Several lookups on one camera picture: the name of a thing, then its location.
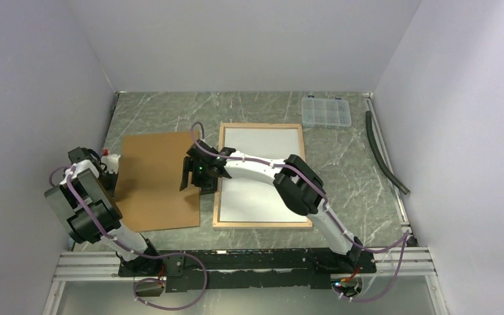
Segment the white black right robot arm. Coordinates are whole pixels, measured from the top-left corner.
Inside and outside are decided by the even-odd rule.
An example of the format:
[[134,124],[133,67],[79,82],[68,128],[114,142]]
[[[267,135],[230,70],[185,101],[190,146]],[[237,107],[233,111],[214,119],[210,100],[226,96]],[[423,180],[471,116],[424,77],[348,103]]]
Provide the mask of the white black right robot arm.
[[360,264],[358,238],[332,210],[323,180],[298,155],[268,159],[231,147],[218,151],[202,139],[195,141],[183,159],[179,189],[185,190],[189,184],[209,189],[220,178],[243,178],[273,186],[290,211],[308,218],[323,235],[340,271],[351,272]]

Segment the brown wooden backing board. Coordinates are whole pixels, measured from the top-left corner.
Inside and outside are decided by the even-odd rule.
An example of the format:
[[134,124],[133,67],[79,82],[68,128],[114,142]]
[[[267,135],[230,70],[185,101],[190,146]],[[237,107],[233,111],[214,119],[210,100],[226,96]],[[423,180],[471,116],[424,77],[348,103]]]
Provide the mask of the brown wooden backing board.
[[149,232],[200,225],[199,190],[179,189],[192,144],[188,131],[123,138],[114,200],[125,226]]

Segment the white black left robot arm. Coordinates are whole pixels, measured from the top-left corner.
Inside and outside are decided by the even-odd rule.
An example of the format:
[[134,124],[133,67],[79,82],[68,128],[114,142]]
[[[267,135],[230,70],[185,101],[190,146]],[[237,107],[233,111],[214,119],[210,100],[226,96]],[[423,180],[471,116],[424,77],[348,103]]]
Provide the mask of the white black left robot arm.
[[122,267],[152,276],[161,268],[161,256],[148,239],[122,223],[123,215],[112,193],[117,180],[118,156],[100,156],[77,147],[68,152],[70,164],[63,178],[52,183],[44,197],[75,243],[101,243],[115,251]]

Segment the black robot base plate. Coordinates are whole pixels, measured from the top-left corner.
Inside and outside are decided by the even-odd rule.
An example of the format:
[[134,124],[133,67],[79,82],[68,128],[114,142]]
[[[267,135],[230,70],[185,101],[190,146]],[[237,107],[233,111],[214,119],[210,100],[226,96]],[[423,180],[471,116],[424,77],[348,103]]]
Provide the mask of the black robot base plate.
[[117,272],[121,278],[165,278],[168,293],[189,290],[247,289],[250,287],[309,287],[328,289],[340,275],[374,274],[373,254],[360,252],[354,262],[326,247],[288,249],[191,250],[189,256],[164,251],[160,262],[148,260],[134,271],[124,264]]

